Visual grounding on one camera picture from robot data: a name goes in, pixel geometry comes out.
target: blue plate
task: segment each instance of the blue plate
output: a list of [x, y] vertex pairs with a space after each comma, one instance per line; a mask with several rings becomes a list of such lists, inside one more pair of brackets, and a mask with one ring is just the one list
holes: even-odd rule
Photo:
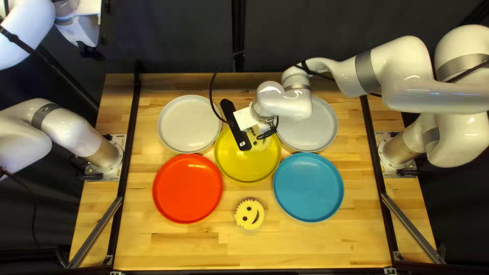
[[286, 158], [273, 176], [273, 193], [282, 209], [309, 223], [331, 217], [343, 200], [343, 181], [336, 167], [314, 153]]

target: white plate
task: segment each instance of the white plate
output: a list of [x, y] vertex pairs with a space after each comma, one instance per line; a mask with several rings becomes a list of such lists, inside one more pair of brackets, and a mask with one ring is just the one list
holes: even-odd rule
[[221, 121], [212, 112], [209, 99], [195, 94], [170, 101], [161, 110], [157, 131], [166, 147], [190, 154], [211, 145], [221, 131]]
[[338, 132], [338, 119], [331, 106], [312, 96], [312, 115], [306, 120], [280, 117], [277, 134], [288, 147], [301, 152], [317, 152], [328, 147]]

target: plate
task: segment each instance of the plate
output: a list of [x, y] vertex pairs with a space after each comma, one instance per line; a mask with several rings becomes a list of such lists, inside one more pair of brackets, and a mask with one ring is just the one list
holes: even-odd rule
[[306, 120], [280, 117], [277, 134], [288, 147], [300, 152], [317, 152], [328, 147], [338, 133], [338, 119], [323, 99], [312, 96], [312, 115]]
[[[220, 115], [216, 104], [214, 107]], [[188, 94], [165, 105], [159, 114], [156, 129], [166, 147], [189, 154], [207, 148], [216, 140], [221, 121], [212, 112], [209, 99]]]
[[207, 217], [222, 195], [222, 177], [209, 159], [179, 155], [166, 162], [153, 181], [153, 200], [168, 220], [189, 224]]
[[241, 151], [231, 129], [224, 128], [214, 146], [214, 157], [219, 169], [227, 177], [242, 183], [256, 183], [273, 174], [282, 155], [280, 141], [276, 135], [263, 140], [247, 132], [251, 149]]
[[273, 193], [282, 209], [303, 222], [331, 217], [343, 200], [343, 181], [336, 167], [314, 153], [286, 158], [273, 176]]

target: mounting plate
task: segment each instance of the mounting plate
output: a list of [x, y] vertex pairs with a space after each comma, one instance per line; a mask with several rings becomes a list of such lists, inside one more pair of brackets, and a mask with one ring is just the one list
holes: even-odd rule
[[[378, 148], [381, 148], [383, 146], [384, 143], [386, 143], [389, 139], [395, 137], [397, 134], [399, 134], [400, 132], [398, 131], [382, 131], [382, 132], [375, 132], [375, 139], [377, 141], [377, 145], [378, 145]], [[391, 179], [391, 178], [415, 178], [416, 176], [399, 176], [397, 174], [397, 170], [400, 169], [401, 167], [392, 167], [392, 166], [389, 166], [388, 163], [384, 163], [382, 161], [382, 157], [381, 155], [379, 155], [379, 159], [380, 159], [380, 166], [382, 168], [382, 174], [384, 176], [384, 178], [386, 179]], [[403, 165], [403, 170], [416, 170], [416, 163], [414, 162], [414, 160], [410, 160], [408, 162], [406, 162], [404, 165]]]
[[122, 157], [126, 148], [126, 134], [112, 135], [112, 140], [109, 141], [119, 151], [119, 158], [112, 167], [100, 168], [93, 164], [89, 164], [85, 168], [85, 175], [95, 175], [103, 173], [103, 178], [100, 180], [86, 180], [87, 182], [118, 182], [122, 169]]

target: black backdrop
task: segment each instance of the black backdrop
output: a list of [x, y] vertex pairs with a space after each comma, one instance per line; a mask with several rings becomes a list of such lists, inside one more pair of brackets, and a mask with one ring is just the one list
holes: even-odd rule
[[[344, 60], [403, 35], [420, 37], [432, 53], [439, 39], [467, 23], [467, 17], [470, 23], [489, 23], [487, 13], [480, 12], [488, 1], [479, 6], [482, 0], [247, 0], [244, 21], [234, 21], [244, 24], [240, 28], [232, 24], [234, 2], [242, 1], [112, 0], [110, 12], [102, 16], [107, 41], [97, 47], [107, 58], [103, 62], [81, 58], [55, 27], [42, 45], [99, 100], [105, 73], [132, 72], [135, 60], [147, 72], [232, 71], [233, 31], [242, 32], [244, 71], [282, 71], [310, 57]], [[95, 122], [96, 114], [34, 57], [0, 71], [0, 80], [0, 108], [45, 97]], [[67, 162], [69, 155], [58, 148], [19, 173], [43, 204], [36, 229], [47, 246], [71, 244], [82, 183]], [[488, 163], [487, 151], [454, 169], [421, 163], [434, 172], [420, 180], [437, 244], [446, 246], [449, 261], [489, 263], [484, 235], [489, 230], [484, 220]], [[0, 194], [0, 250], [33, 248], [30, 198], [6, 181]]]

